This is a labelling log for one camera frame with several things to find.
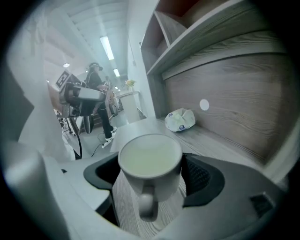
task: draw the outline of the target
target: mug rim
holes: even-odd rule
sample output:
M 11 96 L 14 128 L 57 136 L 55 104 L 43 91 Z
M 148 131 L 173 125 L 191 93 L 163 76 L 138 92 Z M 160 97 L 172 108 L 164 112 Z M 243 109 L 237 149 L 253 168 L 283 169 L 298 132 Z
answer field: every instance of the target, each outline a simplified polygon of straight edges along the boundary
M 122 167 L 122 164 L 121 164 L 121 162 L 120 162 L 120 155 L 121 155 L 121 152 L 123 151 L 123 149 L 125 148 L 125 146 L 126 146 L 127 144 L 129 144 L 131 141 L 133 141 L 133 140 L 135 140 L 135 139 L 137 139 L 137 138 L 139 138 L 139 137 L 147 136 L 147 135 L 162 135 L 162 136 L 166 136 L 166 137 L 171 138 L 171 139 L 178 145 L 178 147 L 179 147 L 179 149 L 180 149 L 180 157 L 179 157 L 179 159 L 176 160 L 176 163 L 174 164 L 174 166 L 173 166 L 171 169 L 168 169 L 167 171 L 162 172 L 162 173 L 160 173 L 160 174 L 156 174 L 156 175 L 152 175 L 152 176 L 142 176 L 142 175 L 138 175 L 138 174 L 132 174 L 132 173 L 129 173 L 128 171 L 126 171 L 126 170 Z M 178 165 L 178 163 L 180 163 L 181 159 L 182 159 L 182 147 L 181 147 L 180 143 L 179 143 L 177 140 L 175 140 L 174 138 L 172 138 L 172 137 L 170 137 L 170 136 L 168 136 L 168 135 L 160 134 L 160 133 L 143 134 L 143 135 L 141 135 L 141 136 L 135 137 L 135 138 L 131 139 L 129 142 L 127 142 L 127 143 L 121 148 L 121 150 L 120 150 L 119 153 L 118 153 L 118 163 L 119 163 L 119 166 L 120 166 L 120 168 L 122 169 L 122 171 L 124 171 L 126 174 L 128 174 L 128 175 L 130 175 L 130 176 L 132 176 L 132 177 L 139 178 L 139 179 L 145 179 L 145 180 L 148 180 L 148 179 L 154 179 L 154 178 L 157 178 L 157 177 L 163 177 L 163 176 L 167 175 L 168 173 L 170 173 L 171 171 L 173 171 L 173 170 L 176 168 L 176 166 Z

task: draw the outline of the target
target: white mug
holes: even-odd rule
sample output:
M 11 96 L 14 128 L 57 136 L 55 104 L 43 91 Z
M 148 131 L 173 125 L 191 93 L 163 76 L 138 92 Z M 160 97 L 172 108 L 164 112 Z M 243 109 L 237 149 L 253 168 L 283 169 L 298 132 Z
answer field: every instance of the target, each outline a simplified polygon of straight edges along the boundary
M 179 187 L 182 149 L 173 138 L 161 134 L 139 136 L 123 146 L 118 162 L 132 189 L 139 195 L 139 214 L 154 221 L 158 202 Z

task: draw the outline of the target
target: fluorescent light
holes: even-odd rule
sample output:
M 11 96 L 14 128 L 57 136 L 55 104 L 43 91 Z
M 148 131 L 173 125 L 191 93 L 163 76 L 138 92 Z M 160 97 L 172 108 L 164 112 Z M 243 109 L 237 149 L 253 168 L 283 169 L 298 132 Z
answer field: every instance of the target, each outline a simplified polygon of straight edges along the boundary
M 120 73 L 117 69 L 114 69 L 113 72 L 116 74 L 116 77 L 120 77 Z
M 107 55 L 108 59 L 113 60 L 114 59 L 113 52 L 112 52 L 112 49 L 111 49 L 111 45 L 109 44 L 108 37 L 101 37 L 100 41 L 103 45 L 103 48 L 106 52 L 106 55 Z

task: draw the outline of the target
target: ceiling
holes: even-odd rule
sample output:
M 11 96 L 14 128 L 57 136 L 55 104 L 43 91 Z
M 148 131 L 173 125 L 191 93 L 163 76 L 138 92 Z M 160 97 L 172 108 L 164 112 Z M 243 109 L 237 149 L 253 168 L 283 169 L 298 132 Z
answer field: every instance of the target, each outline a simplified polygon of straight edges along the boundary
M 49 16 L 45 44 L 45 75 L 56 81 L 62 65 L 76 76 L 85 78 L 89 63 L 103 66 L 103 78 L 109 76 L 118 85 L 113 69 L 121 79 L 127 75 L 127 11 L 128 0 L 67 0 L 58 1 L 58 8 Z M 113 60 L 109 60 L 100 37 L 108 36 Z

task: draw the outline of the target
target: white plastic bag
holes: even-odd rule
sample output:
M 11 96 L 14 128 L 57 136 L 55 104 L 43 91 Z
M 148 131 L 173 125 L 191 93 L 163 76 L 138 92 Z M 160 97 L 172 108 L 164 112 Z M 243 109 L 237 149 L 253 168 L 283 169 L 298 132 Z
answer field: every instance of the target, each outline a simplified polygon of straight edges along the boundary
M 168 114 L 165 126 L 173 132 L 181 132 L 195 125 L 195 116 L 192 110 L 180 108 Z

